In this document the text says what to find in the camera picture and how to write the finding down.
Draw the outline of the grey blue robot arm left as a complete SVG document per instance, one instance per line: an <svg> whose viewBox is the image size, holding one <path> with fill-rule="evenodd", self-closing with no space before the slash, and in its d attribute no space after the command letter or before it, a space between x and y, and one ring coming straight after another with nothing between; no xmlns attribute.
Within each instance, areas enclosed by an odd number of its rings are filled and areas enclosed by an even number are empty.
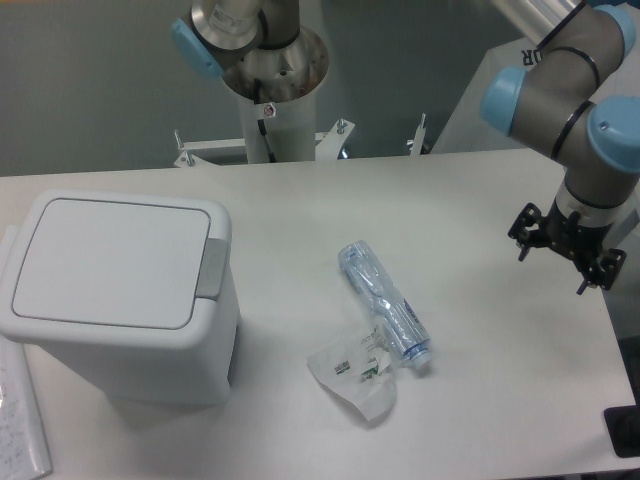
<svg viewBox="0 0 640 480"><path fill-rule="evenodd" d="M297 1L195 1L171 27L177 49L236 98L249 163L343 157L354 125L316 131L316 99L329 71L323 39Z"/></svg>

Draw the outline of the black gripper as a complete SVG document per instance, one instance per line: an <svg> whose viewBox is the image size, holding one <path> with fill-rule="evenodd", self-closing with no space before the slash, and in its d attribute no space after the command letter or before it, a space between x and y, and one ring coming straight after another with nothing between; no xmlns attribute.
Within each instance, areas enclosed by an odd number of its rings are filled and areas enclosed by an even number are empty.
<svg viewBox="0 0 640 480"><path fill-rule="evenodd" d="M556 197L545 217L535 204L527 203L507 235L520 249L519 262L525 260L532 248L548 246L571 260L583 277L576 291L578 295L587 288L609 291L627 257L621 249L603 247L613 224L612 212L587 206L573 197Z"/></svg>

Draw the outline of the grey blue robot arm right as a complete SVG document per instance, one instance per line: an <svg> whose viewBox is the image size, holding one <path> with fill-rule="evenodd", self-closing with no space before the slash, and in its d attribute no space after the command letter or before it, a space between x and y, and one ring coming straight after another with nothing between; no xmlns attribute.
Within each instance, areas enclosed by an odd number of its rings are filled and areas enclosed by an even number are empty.
<svg viewBox="0 0 640 480"><path fill-rule="evenodd" d="M624 62L636 27L622 8L585 1L498 1L541 52L529 70L501 70L480 115L494 129L557 162L563 181L547 214L527 204L508 235L527 256L548 248L570 260L582 289L610 289L626 254L603 242L639 182L639 99L592 95Z"/></svg>

